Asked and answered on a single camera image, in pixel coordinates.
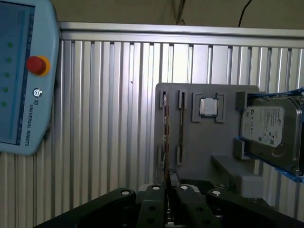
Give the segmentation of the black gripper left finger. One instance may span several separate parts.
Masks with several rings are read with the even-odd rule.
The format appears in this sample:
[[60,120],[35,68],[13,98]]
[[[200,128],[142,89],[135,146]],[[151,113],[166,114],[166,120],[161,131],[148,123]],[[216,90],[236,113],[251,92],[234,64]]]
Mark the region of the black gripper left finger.
[[118,188],[38,225],[39,228],[163,228],[167,196],[164,169],[138,191]]

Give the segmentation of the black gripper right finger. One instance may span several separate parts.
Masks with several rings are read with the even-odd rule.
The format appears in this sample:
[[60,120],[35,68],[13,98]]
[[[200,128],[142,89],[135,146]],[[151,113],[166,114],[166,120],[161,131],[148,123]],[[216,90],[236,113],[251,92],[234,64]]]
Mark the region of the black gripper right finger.
[[180,179],[170,171],[176,222],[191,228],[296,228],[298,220],[261,199],[244,198],[208,180]]

